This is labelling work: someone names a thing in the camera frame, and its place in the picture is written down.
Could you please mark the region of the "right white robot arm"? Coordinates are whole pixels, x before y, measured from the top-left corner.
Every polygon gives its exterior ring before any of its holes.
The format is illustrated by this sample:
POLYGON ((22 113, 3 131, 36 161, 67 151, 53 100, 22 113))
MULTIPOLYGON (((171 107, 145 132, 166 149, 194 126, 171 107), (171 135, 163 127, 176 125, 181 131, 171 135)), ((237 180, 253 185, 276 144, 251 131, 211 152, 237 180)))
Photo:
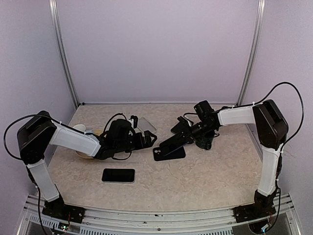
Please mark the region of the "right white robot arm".
POLYGON ((184 146, 195 143, 197 147, 209 150, 215 133, 221 126, 254 124, 262 146, 262 173, 257 191, 268 197, 276 191, 276 179, 280 153, 287 139, 288 124, 271 99, 243 107, 214 110, 204 100, 194 106, 198 123, 190 124, 184 117, 178 117, 178 124, 171 130, 174 135, 153 149, 155 161, 181 159, 185 157, 184 146))

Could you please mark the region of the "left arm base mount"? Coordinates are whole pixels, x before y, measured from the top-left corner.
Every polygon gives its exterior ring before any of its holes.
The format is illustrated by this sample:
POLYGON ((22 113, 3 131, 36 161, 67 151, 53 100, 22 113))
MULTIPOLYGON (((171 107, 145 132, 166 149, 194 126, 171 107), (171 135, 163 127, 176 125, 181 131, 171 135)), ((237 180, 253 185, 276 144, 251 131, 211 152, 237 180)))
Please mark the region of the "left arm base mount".
POLYGON ((45 201, 42 213, 60 220, 81 224, 85 211, 86 209, 82 207, 45 201))

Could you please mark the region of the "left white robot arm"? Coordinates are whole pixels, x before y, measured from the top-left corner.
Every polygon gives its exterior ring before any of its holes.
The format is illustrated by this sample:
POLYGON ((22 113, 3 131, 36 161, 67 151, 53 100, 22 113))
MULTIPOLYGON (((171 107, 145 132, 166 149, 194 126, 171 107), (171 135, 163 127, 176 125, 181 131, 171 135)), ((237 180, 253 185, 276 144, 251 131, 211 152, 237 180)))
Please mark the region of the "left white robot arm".
POLYGON ((17 132, 20 158, 44 199, 50 202, 50 211, 59 218, 68 214, 68 206, 59 199, 60 193, 49 174, 45 160, 48 149, 59 146, 92 159, 106 160, 117 153, 151 148, 157 140, 157 136, 149 130, 135 130, 134 116, 131 119, 112 118, 100 135, 69 127, 53 119, 47 111, 29 115, 28 119, 17 132))

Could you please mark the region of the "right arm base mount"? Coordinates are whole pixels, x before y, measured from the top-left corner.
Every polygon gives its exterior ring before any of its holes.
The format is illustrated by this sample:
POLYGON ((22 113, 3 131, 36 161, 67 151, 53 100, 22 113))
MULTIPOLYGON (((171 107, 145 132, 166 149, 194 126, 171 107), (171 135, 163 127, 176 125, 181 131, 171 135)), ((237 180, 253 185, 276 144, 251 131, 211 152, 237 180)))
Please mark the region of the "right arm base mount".
POLYGON ((276 192, 269 196, 264 196, 256 190, 252 204, 237 206, 232 209, 236 222, 246 222, 275 214, 276 209, 273 203, 275 196, 276 192))

